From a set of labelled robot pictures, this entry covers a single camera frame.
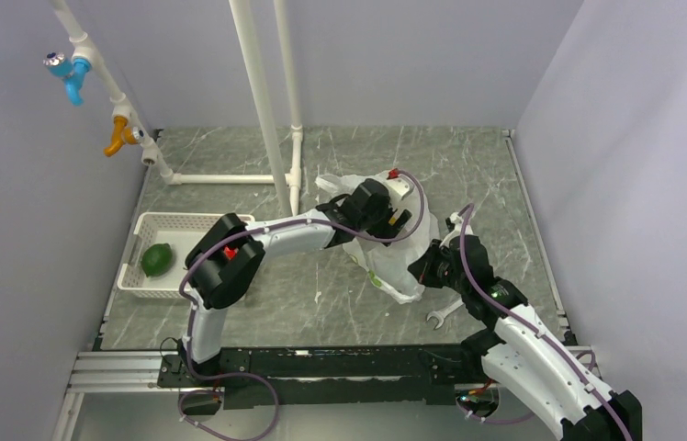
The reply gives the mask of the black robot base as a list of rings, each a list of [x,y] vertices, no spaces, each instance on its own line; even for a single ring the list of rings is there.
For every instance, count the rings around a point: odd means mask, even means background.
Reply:
[[[161,357],[161,389],[222,392],[227,410],[280,403],[334,404],[418,401],[451,405],[457,394],[483,386],[479,363],[459,344],[317,347],[226,347],[200,378],[182,357]]]

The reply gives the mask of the green fake fruit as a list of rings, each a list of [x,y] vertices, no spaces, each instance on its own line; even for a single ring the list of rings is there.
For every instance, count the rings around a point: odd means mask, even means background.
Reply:
[[[174,251],[169,243],[156,243],[142,254],[141,270],[146,277],[159,277],[172,268],[174,260]]]

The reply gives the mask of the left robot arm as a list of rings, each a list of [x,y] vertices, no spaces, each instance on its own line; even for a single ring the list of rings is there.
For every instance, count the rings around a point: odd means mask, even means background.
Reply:
[[[246,222],[235,213],[223,215],[185,260],[179,292],[190,313],[179,344],[182,374],[197,386],[220,374],[228,309],[246,294],[264,261],[354,239],[390,246],[411,237],[426,212],[422,185],[393,169],[383,180],[367,178],[351,192],[287,218]]]

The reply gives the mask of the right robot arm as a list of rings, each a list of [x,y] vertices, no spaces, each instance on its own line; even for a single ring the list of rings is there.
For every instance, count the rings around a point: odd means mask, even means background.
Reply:
[[[431,242],[408,267],[427,288],[450,288],[484,329],[461,344],[460,368],[472,381],[508,389],[558,440],[640,440],[642,405],[585,367],[547,329],[527,297],[495,275],[475,235]]]

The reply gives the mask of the white plastic bag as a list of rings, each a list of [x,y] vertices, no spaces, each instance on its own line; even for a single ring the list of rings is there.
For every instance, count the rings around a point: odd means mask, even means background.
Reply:
[[[403,201],[393,202],[385,186],[388,171],[376,175],[319,175],[316,185],[328,193],[329,200],[316,206],[329,221],[343,228],[336,229],[331,245],[341,245],[352,260],[367,272],[371,283],[400,304],[419,300],[424,293],[408,272],[428,248],[431,240],[440,238],[437,219],[429,210],[422,185],[399,170],[415,185],[413,193]],[[389,246],[387,240],[374,237],[374,224],[388,209],[409,209],[412,220],[402,236]]]

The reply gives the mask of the red fake fruit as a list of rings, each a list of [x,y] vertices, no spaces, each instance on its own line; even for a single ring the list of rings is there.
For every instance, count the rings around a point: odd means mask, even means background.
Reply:
[[[225,257],[228,260],[231,260],[238,253],[238,249],[237,248],[230,248],[229,246],[225,245],[222,247],[222,253],[225,255]]]

